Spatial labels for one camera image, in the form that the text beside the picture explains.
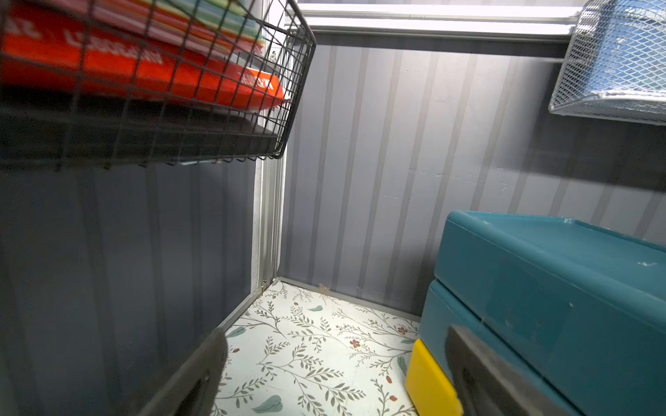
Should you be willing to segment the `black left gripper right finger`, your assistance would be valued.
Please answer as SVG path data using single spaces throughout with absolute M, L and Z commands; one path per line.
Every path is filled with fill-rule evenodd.
M 451 326 L 447 364 L 465 415 L 567 415 L 471 330 Z

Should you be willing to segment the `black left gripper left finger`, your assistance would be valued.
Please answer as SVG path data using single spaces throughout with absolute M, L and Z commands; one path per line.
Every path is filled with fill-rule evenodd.
M 228 352 L 224 329 L 215 329 L 182 364 L 136 399 L 136 413 L 211 414 Z

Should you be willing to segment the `teal drawer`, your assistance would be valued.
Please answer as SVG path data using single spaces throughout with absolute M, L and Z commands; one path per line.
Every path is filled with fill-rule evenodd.
M 556 389 L 544 381 L 525 360 L 517 355 L 499 336 L 489 329 L 477 315 L 457 299 L 441 282 L 434 280 L 428 286 L 426 301 L 421 315 L 419 338 L 442 368 L 444 374 L 453 382 L 453 373 L 447 364 L 445 343 L 450 326 L 470 329 L 495 353 L 513 365 L 514 369 L 525 376 L 536 388 L 549 399 L 565 409 L 569 415 L 580 412 L 569 403 Z

